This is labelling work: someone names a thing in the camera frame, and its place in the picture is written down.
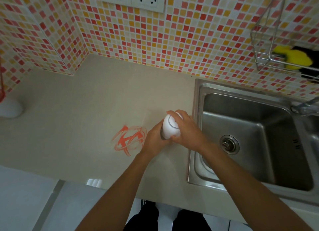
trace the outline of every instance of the faucet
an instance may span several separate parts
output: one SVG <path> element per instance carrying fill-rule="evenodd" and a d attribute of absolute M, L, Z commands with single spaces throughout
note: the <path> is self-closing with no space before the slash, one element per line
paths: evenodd
<path fill-rule="evenodd" d="M 297 106 L 291 106 L 291 111 L 303 116 L 319 113 L 319 110 L 314 110 L 311 108 L 311 106 L 317 102 L 319 102 L 319 96 Z"/>

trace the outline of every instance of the tile backsplash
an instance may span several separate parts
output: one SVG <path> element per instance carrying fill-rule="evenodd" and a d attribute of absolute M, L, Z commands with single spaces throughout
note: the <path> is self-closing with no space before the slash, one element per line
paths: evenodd
<path fill-rule="evenodd" d="M 299 98 L 319 94 L 299 76 L 256 70 L 249 32 L 270 0 L 165 1 L 161 14 L 101 0 L 0 0 L 6 91 L 30 69 L 74 75 L 99 54 Z M 287 0 L 280 28 L 317 38 L 317 2 Z M 22 73 L 8 64 L 14 56 L 28 66 Z"/>

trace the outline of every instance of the sink drain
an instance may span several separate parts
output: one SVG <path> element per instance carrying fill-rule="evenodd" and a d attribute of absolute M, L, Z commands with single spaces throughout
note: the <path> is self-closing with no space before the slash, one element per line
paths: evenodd
<path fill-rule="evenodd" d="M 224 135 L 221 137 L 220 146 L 227 154 L 237 154 L 239 151 L 238 141 L 230 135 Z"/>

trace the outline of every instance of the stainless steel sink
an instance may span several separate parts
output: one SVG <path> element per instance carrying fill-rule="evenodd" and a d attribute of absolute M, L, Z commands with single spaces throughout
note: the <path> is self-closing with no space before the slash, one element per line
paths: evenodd
<path fill-rule="evenodd" d="M 196 80 L 193 116 L 229 157 L 287 199 L 319 205 L 319 116 L 301 117 L 289 98 Z M 190 151 L 188 182 L 225 190 Z"/>

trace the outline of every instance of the person's right hand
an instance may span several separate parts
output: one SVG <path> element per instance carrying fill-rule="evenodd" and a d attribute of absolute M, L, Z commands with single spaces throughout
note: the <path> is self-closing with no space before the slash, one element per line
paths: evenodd
<path fill-rule="evenodd" d="M 184 119 L 182 119 L 176 112 L 180 113 Z M 210 142 L 207 140 L 200 128 L 198 128 L 192 116 L 189 116 L 183 110 L 176 110 L 176 112 L 172 110 L 167 111 L 167 114 L 170 114 L 175 119 L 181 131 L 181 135 L 179 137 L 172 136 L 172 140 L 187 149 L 203 154 L 203 151 L 207 149 Z"/>

